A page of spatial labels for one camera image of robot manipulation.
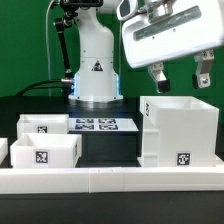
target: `green background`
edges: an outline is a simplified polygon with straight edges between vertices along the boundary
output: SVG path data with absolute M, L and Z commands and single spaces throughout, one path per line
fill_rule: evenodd
M 45 39 L 45 18 L 48 0 L 4 1 L 0 7 L 0 96 L 15 95 L 35 82 L 48 79 Z M 62 16 L 62 10 L 50 11 L 49 38 L 52 79 L 64 76 L 61 50 L 53 21 Z M 121 93 L 125 97 L 158 95 L 145 68 L 132 69 L 126 61 L 121 45 L 119 53 L 120 23 L 116 15 L 99 15 L 99 21 L 109 27 L 115 36 L 114 68 L 121 76 Z M 79 36 L 77 28 L 66 30 L 69 57 L 73 71 L 79 69 Z M 171 80 L 172 90 L 163 95 L 195 96 L 220 108 L 220 121 L 224 123 L 224 49 L 215 50 L 211 72 L 212 85 L 195 90 L 192 74 L 196 71 L 193 56 L 164 63 L 164 73 Z M 35 90 L 27 95 L 47 95 L 48 91 Z M 60 95 L 60 90 L 52 91 Z

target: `black panel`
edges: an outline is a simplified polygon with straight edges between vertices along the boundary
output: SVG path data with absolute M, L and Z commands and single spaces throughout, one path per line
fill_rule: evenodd
M 131 12 L 131 8 L 130 8 L 129 0 L 124 0 L 120 6 L 120 14 L 122 17 L 125 17 L 128 14 L 130 14 L 130 12 Z

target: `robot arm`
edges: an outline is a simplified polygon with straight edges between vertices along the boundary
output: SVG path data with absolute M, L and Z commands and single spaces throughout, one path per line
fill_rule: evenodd
M 122 36 L 130 66 L 148 66 L 158 92 L 167 92 L 170 84 L 162 63 L 195 55 L 194 86 L 208 87 L 212 49 L 224 45 L 224 1 L 145 0 L 144 10 L 137 11 L 136 4 L 136 0 L 123 0 L 117 9 L 118 18 L 126 20 Z M 124 5 L 133 11 L 126 14 Z
M 120 103 L 119 76 L 113 69 L 114 36 L 97 20 L 96 13 L 108 13 L 117 8 L 120 0 L 60 0 L 64 15 L 55 20 L 64 59 L 65 77 L 71 84 L 68 94 L 71 104 L 108 107 Z M 75 24 L 80 37 L 80 68 L 70 69 L 64 30 Z

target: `white platform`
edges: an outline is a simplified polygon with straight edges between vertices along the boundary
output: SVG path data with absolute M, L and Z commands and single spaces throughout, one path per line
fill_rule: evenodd
M 0 194 L 223 191 L 224 167 L 1 169 Z

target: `white container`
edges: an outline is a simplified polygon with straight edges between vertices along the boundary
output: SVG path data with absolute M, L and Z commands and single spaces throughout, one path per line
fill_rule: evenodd
M 17 122 L 17 138 L 23 133 L 68 133 L 67 114 L 32 114 L 20 115 Z
M 8 154 L 8 140 L 6 138 L 0 138 L 0 164 L 3 162 Z
M 193 97 L 142 97 L 144 167 L 215 166 L 219 110 Z
M 10 154 L 13 168 L 72 168 L 81 156 L 81 135 L 26 133 Z

